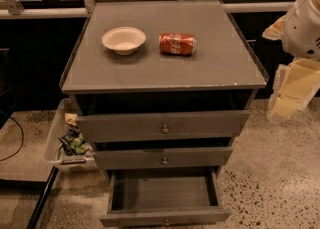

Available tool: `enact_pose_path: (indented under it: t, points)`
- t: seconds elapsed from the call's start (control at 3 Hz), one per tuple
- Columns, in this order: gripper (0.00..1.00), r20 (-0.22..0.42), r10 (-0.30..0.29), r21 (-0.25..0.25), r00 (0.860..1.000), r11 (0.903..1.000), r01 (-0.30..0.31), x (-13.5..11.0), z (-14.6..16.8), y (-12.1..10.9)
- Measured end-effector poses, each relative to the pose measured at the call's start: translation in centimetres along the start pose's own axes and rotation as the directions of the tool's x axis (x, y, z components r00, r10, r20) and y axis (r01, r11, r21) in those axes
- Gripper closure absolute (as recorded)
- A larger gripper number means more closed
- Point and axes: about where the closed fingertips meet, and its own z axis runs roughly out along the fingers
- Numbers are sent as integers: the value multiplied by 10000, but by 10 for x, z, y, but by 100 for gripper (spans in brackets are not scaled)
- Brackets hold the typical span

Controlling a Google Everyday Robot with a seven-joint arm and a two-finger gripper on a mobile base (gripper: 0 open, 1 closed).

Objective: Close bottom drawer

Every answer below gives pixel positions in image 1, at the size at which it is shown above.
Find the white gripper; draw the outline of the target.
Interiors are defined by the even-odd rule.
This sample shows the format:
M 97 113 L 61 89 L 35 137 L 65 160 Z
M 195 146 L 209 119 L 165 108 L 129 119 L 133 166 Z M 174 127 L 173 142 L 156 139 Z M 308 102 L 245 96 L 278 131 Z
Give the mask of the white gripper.
M 305 109 L 320 89 L 320 62 L 312 60 L 320 59 L 320 0 L 296 0 L 262 37 L 282 39 L 283 50 L 298 57 L 279 65 L 268 104 L 269 120 L 288 120 Z

